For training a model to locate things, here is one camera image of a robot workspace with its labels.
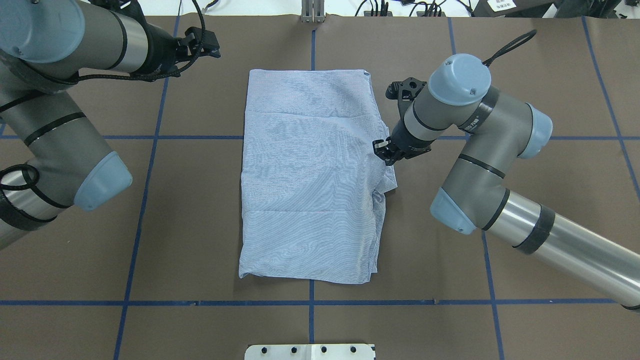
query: paper tag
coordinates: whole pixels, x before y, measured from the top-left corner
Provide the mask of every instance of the paper tag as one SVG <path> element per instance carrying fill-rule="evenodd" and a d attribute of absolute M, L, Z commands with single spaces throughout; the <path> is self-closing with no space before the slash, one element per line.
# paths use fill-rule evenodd
<path fill-rule="evenodd" d="M 513 2 L 513 0 L 487 0 L 487 3 L 495 12 L 501 12 L 503 10 L 516 7 L 516 4 Z"/>

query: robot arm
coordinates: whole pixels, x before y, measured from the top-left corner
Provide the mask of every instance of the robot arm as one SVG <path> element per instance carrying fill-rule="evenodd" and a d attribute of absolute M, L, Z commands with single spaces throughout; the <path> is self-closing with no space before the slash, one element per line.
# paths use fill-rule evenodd
<path fill-rule="evenodd" d="M 446 59 L 428 84 L 415 78 L 389 86 L 401 119 L 391 136 L 374 142 L 387 165 L 430 150 L 450 125 L 470 134 L 431 214 L 470 234 L 476 227 L 514 248 L 584 281 L 640 313 L 640 256 L 502 186 L 516 158 L 531 158 L 547 144 L 548 116 L 491 86 L 480 59 Z"/>
<path fill-rule="evenodd" d="M 199 56 L 220 57 L 215 34 L 173 38 L 148 24 L 136 0 L 10 1 L 0 15 L 0 123 L 35 155 L 0 172 L 0 249 L 64 209 L 93 210 L 131 185 L 118 154 L 66 89 L 84 79 L 180 76 Z M 188 61 L 178 69 L 176 64 Z M 128 76 L 79 76 L 79 69 Z"/>

